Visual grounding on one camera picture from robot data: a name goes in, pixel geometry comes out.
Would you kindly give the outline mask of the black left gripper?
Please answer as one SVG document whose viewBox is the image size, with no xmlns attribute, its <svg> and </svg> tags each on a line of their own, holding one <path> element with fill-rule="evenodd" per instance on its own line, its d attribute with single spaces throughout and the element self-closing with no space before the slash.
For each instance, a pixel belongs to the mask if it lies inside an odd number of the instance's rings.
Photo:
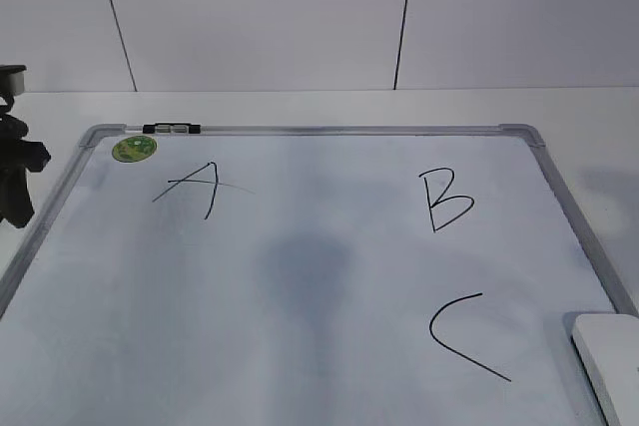
<svg viewBox="0 0 639 426">
<path fill-rule="evenodd" d="M 1 92 L 1 219 L 25 227 L 34 214 L 26 170 L 42 172 L 51 155 L 42 142 L 25 139 L 28 126 L 10 114 L 13 105 L 13 95 Z"/>
</svg>

